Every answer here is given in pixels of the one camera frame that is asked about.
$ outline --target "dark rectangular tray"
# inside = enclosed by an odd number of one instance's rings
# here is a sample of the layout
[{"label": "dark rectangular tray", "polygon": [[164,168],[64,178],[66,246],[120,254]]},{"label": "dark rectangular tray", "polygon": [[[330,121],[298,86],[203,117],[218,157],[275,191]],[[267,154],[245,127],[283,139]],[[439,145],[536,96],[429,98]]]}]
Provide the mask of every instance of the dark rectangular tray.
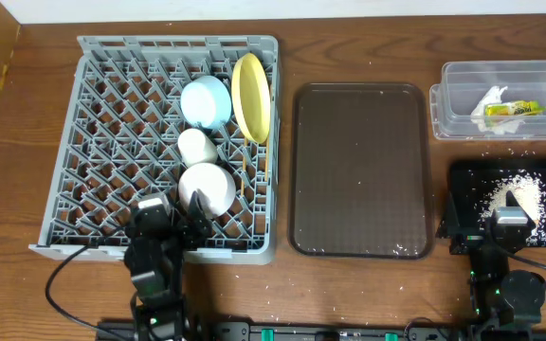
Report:
[{"label": "dark rectangular tray", "polygon": [[[483,228],[484,223],[480,221],[482,201],[487,193],[494,190],[496,185],[493,182],[508,175],[524,174],[524,171],[530,174],[535,172],[546,191],[546,159],[465,160],[454,163],[448,173],[448,189],[458,222],[444,228],[448,231]],[[546,232],[546,220],[542,223],[542,230]],[[546,242],[530,243],[529,246],[546,246]]]},{"label": "dark rectangular tray", "polygon": [[433,246],[422,92],[313,83],[295,97],[289,241],[304,255],[417,260]]}]

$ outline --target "crumpled paper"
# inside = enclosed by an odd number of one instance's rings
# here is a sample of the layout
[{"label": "crumpled paper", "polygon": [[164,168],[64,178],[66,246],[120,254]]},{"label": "crumpled paper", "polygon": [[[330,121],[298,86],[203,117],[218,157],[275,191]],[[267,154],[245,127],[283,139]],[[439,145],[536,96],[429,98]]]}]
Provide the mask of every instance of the crumpled paper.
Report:
[{"label": "crumpled paper", "polygon": [[499,87],[497,85],[493,86],[488,90],[487,93],[480,100],[478,105],[471,112],[471,122],[478,125],[480,132],[492,132],[495,135],[504,135],[505,133],[514,134],[519,125],[523,122],[523,119],[513,118],[508,119],[505,122],[500,122],[494,127],[486,127],[485,125],[485,116],[483,110],[488,104],[500,104],[502,103],[501,95],[507,90],[507,86]]}]

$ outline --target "white mug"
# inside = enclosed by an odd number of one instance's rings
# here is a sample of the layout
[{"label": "white mug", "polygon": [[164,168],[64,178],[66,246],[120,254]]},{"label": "white mug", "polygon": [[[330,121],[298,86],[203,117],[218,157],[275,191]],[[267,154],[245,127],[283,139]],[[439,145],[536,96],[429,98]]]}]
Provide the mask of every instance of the white mug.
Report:
[{"label": "white mug", "polygon": [[180,109],[190,125],[218,129],[231,117],[231,96],[216,77],[202,76],[182,90]]},{"label": "white mug", "polygon": [[182,207],[189,209],[191,197],[197,192],[201,207],[209,219],[227,212],[233,205],[236,191],[231,174],[210,163],[197,164],[185,170],[178,182]]},{"label": "white mug", "polygon": [[203,163],[215,163],[218,158],[216,146],[199,129],[190,128],[178,137],[178,149],[187,168]]}]

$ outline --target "yellow bowl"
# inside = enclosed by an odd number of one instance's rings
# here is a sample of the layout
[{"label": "yellow bowl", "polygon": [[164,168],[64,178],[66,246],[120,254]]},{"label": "yellow bowl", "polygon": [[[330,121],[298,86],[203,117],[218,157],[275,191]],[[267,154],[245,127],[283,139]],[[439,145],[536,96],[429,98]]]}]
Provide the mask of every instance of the yellow bowl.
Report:
[{"label": "yellow bowl", "polygon": [[263,66],[251,53],[235,64],[231,99],[244,136],[256,143],[265,142],[271,123],[271,97]]}]

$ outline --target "wooden tabletop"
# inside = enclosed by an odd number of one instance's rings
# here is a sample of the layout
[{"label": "wooden tabletop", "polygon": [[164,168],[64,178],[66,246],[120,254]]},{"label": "wooden tabletop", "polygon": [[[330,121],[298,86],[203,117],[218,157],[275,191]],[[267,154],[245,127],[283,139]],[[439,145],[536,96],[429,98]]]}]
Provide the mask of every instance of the wooden tabletop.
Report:
[{"label": "wooden tabletop", "polygon": [[[315,259],[286,239],[294,94],[312,81],[406,81],[428,95],[448,61],[546,59],[546,15],[341,20],[132,23],[24,26],[0,102],[0,339],[90,340],[93,334],[50,308],[47,277],[58,262],[27,249],[36,243],[64,125],[78,35],[271,34],[282,55],[282,134],[278,249],[265,266],[189,265],[191,304],[208,316],[257,322],[404,327],[416,316],[441,323],[471,317],[467,257],[445,241],[420,261]],[[435,223],[452,160],[536,151],[546,142],[440,142],[429,128]],[[546,249],[520,254],[546,263]],[[536,269],[511,262],[513,268]],[[546,278],[546,272],[538,271]],[[121,263],[72,262],[53,295],[96,323],[129,318],[133,293]],[[546,302],[542,324],[546,329]]]}]

